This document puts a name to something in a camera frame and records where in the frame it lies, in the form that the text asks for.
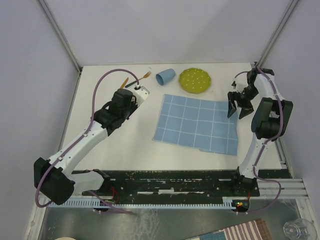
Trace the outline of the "blue checked cloth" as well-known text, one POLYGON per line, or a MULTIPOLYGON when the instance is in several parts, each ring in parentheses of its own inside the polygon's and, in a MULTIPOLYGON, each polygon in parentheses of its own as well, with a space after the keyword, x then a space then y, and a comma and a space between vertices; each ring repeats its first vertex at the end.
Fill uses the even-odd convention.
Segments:
POLYGON ((236 156, 238 114, 227 115, 226 101, 165 94, 153 140, 202 152, 236 156))

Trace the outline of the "green dotted plate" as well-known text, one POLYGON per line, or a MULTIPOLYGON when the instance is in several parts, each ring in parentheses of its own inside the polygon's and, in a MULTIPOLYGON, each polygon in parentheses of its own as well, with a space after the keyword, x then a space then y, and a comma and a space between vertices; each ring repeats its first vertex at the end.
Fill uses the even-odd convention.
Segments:
POLYGON ((178 81, 182 89, 191 94, 203 93, 211 86, 210 75, 201 68, 185 69, 178 81))

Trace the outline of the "blue cup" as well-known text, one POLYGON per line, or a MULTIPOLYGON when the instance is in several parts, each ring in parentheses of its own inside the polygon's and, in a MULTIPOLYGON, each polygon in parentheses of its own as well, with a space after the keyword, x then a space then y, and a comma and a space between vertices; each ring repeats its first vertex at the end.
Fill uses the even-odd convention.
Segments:
POLYGON ((176 76, 176 72, 174 69, 169 68, 163 70, 155 75, 156 81, 160 86, 164 86, 170 81, 172 81, 176 76))

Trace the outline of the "orange knife green handle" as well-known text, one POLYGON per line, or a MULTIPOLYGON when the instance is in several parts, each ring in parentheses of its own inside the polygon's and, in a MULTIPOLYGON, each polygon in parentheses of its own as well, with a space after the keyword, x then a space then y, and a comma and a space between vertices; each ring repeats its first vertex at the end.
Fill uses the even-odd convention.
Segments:
POLYGON ((122 85, 120 86, 120 88, 123 89, 128 81, 129 81, 129 78, 127 77, 125 81, 122 83, 122 85))

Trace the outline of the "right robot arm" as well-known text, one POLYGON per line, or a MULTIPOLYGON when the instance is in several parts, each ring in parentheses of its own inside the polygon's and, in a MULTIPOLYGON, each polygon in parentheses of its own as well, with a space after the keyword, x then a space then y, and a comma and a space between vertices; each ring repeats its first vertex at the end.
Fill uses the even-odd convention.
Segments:
POLYGON ((293 110, 292 101, 278 91, 271 69, 258 66, 246 72, 247 86, 242 91, 230 91, 227 117, 240 109, 239 119, 254 113, 251 121, 252 141, 248 152, 229 183, 231 193, 242 195, 256 187, 260 165, 269 144, 283 136, 293 110))

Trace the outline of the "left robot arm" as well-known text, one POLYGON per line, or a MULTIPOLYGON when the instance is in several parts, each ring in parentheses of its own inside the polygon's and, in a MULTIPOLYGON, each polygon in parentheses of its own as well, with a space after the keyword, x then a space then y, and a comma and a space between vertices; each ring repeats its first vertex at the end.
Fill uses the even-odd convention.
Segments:
POLYGON ((37 192, 57 205, 65 203, 73 194, 86 191, 106 195, 111 189, 106 173, 98 169, 76 174, 73 171, 97 144, 120 128, 148 96, 149 92, 142 88, 118 89, 111 101, 94 113, 88 127, 76 139, 49 159, 38 158, 33 165, 37 192))

